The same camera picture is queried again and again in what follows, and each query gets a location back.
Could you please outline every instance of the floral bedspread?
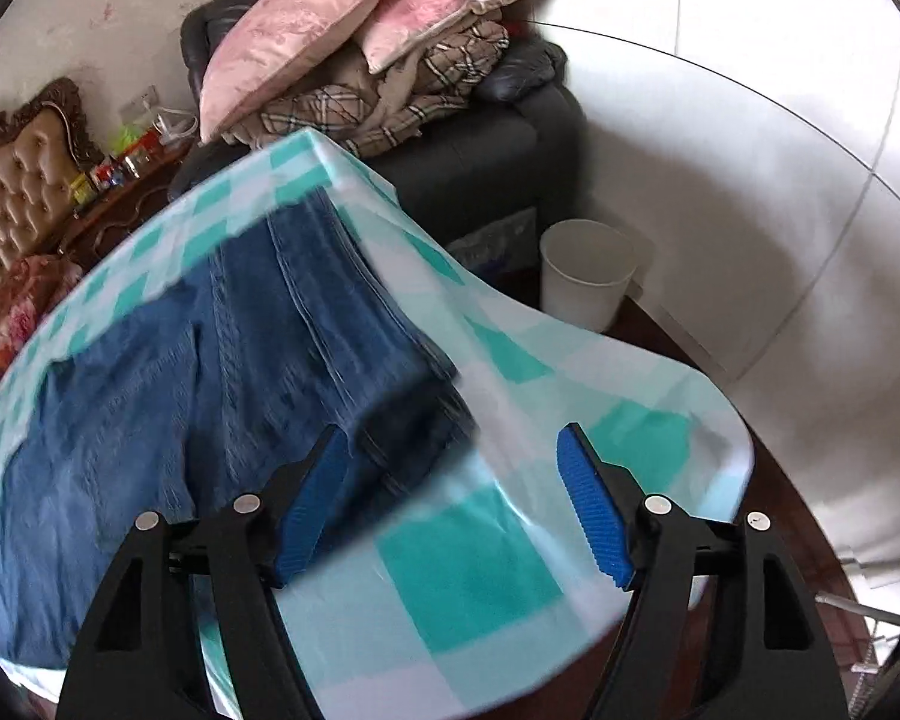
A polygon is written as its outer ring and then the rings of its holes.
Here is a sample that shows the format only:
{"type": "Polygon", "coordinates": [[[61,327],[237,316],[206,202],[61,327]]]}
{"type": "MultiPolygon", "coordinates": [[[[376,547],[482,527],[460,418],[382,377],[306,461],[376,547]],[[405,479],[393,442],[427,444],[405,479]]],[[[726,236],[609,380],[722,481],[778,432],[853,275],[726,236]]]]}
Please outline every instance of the floral bedspread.
{"type": "Polygon", "coordinates": [[[0,285],[0,380],[53,308],[83,276],[66,259],[47,255],[16,261],[0,285]]]}

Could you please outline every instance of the tufted leather headboard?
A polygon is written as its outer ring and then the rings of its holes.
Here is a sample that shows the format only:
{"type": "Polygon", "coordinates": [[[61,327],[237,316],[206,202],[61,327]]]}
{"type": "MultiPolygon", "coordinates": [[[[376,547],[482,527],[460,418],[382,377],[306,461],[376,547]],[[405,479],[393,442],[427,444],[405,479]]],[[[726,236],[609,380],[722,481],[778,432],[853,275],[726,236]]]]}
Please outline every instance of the tufted leather headboard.
{"type": "Polygon", "coordinates": [[[70,182],[101,159],[69,79],[50,84],[12,119],[0,114],[0,282],[69,218],[70,182]]]}

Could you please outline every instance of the teal checkered cloth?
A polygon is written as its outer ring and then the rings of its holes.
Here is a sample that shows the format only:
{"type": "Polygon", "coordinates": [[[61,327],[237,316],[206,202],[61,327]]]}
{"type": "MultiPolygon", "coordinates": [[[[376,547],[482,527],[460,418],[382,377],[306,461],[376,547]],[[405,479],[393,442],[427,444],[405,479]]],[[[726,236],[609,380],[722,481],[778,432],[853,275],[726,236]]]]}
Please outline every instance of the teal checkered cloth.
{"type": "MultiPolygon", "coordinates": [[[[0,491],[44,372],[157,298],[274,208],[324,187],[411,322],[460,372],[480,432],[375,532],[276,597],[328,720],[442,720],[524,693],[618,622],[557,475],[557,432],[583,425],[607,461],[692,514],[728,519],[751,469],[746,428],[701,373],[557,322],[454,262],[394,190],[306,130],[200,185],[115,250],[38,329],[0,384],[0,491]]],[[[216,629],[211,678],[236,711],[216,629]]]]}

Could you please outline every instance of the bed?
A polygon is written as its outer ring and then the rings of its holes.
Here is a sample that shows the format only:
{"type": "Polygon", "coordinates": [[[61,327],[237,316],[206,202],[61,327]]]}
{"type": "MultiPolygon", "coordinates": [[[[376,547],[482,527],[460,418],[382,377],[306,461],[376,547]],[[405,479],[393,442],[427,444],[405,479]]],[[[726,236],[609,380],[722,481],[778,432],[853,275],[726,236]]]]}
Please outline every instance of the bed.
{"type": "Polygon", "coordinates": [[[73,218],[71,181],[101,160],[72,80],[0,111],[0,381],[82,274],[55,249],[73,218]]]}

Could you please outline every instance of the wooden floor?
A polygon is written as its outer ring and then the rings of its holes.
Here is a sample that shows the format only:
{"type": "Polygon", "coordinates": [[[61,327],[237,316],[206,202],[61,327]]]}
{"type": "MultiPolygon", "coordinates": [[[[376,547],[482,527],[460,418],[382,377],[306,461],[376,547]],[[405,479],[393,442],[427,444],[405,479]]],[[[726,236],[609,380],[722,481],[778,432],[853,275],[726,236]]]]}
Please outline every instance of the wooden floor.
{"type": "MultiPolygon", "coordinates": [[[[516,274],[496,279],[494,285],[512,298],[538,306],[535,274],[516,274]]],[[[625,299],[608,336],[653,351],[687,365],[693,362],[631,300],[625,299]]],[[[828,590],[852,598],[853,591],[837,557],[807,505],[790,483],[767,448],[751,431],[754,440],[754,474],[746,487],[740,517],[746,512],[768,514],[802,572],[811,590],[828,590]]],[[[855,683],[850,666],[864,659],[868,634],[861,617],[832,607],[818,607],[833,645],[845,685],[855,683]]],[[[682,651],[662,718],[679,718],[691,706],[698,666],[706,641],[709,596],[692,611],[683,631],[682,651]]],[[[586,711],[604,664],[613,647],[616,631],[611,631],[581,659],[542,688],[504,706],[480,715],[481,720],[578,720],[586,711]]]]}

